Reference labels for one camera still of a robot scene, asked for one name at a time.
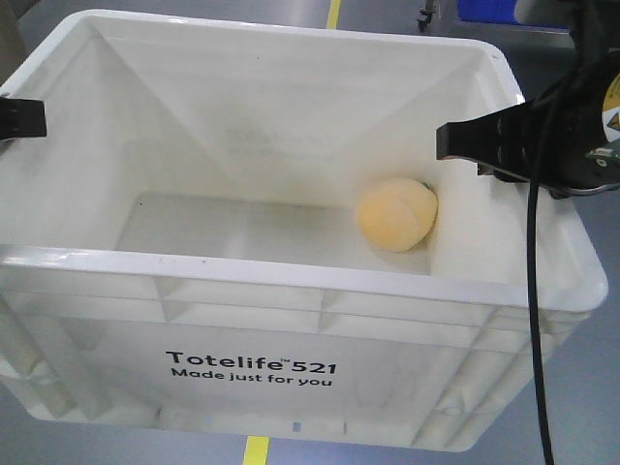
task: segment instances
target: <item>yellow ball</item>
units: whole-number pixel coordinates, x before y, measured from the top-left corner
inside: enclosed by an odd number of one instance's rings
[[[436,214],[435,194],[409,178],[373,184],[359,198],[356,211],[366,239],[390,252],[405,252],[424,239]]]

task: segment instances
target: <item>warning label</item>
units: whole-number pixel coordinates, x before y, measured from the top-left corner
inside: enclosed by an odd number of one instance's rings
[[[620,139],[620,74],[611,82],[604,95],[602,122],[608,141]]]

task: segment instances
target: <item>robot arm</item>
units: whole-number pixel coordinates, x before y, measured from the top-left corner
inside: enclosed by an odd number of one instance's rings
[[[620,51],[608,53],[593,2],[574,7],[577,63],[552,122],[541,185],[558,198],[620,187]],[[437,130],[437,159],[464,158],[480,174],[528,181],[559,84],[538,99]]]

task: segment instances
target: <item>gray floor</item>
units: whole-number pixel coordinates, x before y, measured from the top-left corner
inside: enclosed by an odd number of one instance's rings
[[[64,16],[89,8],[240,19],[323,27],[328,0],[43,0],[21,20],[27,45],[35,46]],[[408,0],[343,0],[344,29],[411,34],[418,3]],[[565,52],[505,48],[526,94],[560,76]],[[580,200],[579,211],[610,284],[607,302],[546,366],[550,419],[558,464],[613,465],[620,457],[620,194]],[[122,427],[47,423],[30,418],[0,388],[2,464],[241,463],[245,438]],[[438,453],[328,443],[274,440],[269,464],[523,465],[543,463],[534,392],[524,389],[468,452]]]

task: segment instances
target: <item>yellow floor line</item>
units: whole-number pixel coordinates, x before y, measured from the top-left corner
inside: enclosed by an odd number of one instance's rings
[[[340,3],[341,0],[331,0],[325,29],[338,29],[338,19],[340,19]]]
[[[243,465],[266,465],[269,453],[269,438],[262,436],[248,436],[245,445]]]

